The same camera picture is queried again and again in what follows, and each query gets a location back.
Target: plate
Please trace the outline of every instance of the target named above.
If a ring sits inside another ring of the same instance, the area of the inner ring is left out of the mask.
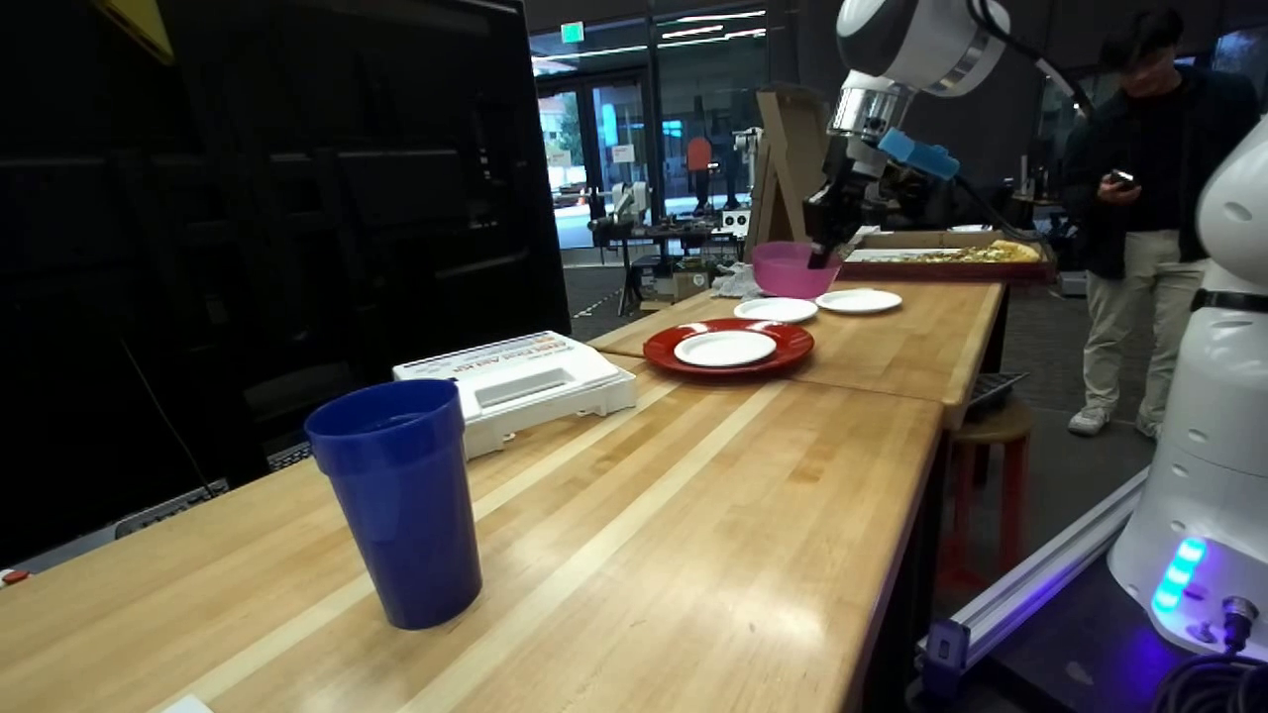
[[[886,311],[898,311],[902,298],[886,288],[835,288],[835,292],[820,292],[815,304],[830,313],[886,313]]]
[[[756,333],[768,339],[778,348],[748,365],[688,365],[678,361],[682,342],[698,342],[708,333]],[[815,342],[799,325],[768,325],[748,316],[712,316],[695,325],[672,325],[642,342],[642,361],[668,377],[778,377],[794,372],[814,357]]]
[[[745,320],[808,320],[815,313],[820,313],[815,300],[797,300],[797,298],[754,298],[732,311],[732,316],[745,316]]]
[[[672,357],[684,365],[719,370],[719,365],[754,365],[778,354],[778,342],[756,331],[723,331],[695,333],[672,345]]]

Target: white plate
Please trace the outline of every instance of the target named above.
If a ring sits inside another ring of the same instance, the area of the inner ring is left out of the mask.
[[[766,333],[740,333],[740,331],[727,331],[727,333],[698,333],[672,345],[672,357],[684,365],[705,365],[705,370],[723,370],[723,365],[754,365],[778,354],[778,342]]]
[[[754,300],[740,300],[732,311],[732,316],[745,316],[745,320],[808,320],[815,316],[820,311],[814,300],[797,300],[797,298],[754,298]]]
[[[886,313],[886,311],[898,311],[902,298],[884,288],[835,288],[835,292],[820,292],[815,304],[830,313]]]

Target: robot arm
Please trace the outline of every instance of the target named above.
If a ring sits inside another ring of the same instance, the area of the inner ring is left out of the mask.
[[[835,39],[849,80],[830,130],[826,188],[803,204],[820,263],[871,216],[897,209],[910,180],[959,180],[943,148],[898,130],[915,96],[972,96],[1015,49],[1069,96],[1073,110],[1085,107],[1073,85],[1009,39],[1000,0],[844,0]]]

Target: person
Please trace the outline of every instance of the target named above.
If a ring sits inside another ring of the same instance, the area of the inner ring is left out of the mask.
[[[708,136],[695,136],[684,144],[684,172],[688,172],[688,188],[698,195],[698,216],[708,216],[708,181],[712,181],[712,144],[708,144]]]
[[[1180,39],[1178,8],[1145,8],[1129,31],[1106,39],[1103,69],[1118,73],[1118,96],[1092,107],[1063,152],[1057,204],[1090,269],[1085,402],[1069,419],[1073,436],[1096,436],[1114,419],[1124,342],[1143,313],[1153,313],[1153,345],[1136,431],[1156,436],[1206,269],[1202,188],[1259,121],[1250,80],[1178,69]]]

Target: butcher block countertop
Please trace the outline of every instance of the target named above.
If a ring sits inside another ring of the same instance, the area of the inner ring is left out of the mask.
[[[596,342],[638,408],[468,463],[482,591],[391,629],[313,460],[0,591],[0,710],[844,710],[968,402],[1000,287],[815,316],[773,382],[672,382]]]

